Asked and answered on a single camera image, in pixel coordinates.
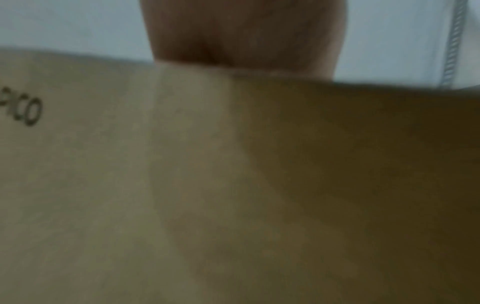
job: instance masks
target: bare skin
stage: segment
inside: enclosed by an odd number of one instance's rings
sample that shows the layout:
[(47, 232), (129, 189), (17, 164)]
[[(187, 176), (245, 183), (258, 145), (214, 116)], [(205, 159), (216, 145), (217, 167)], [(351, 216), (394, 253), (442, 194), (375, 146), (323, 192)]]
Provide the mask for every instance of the bare skin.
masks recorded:
[(158, 60), (331, 79), (345, 0), (140, 0)]

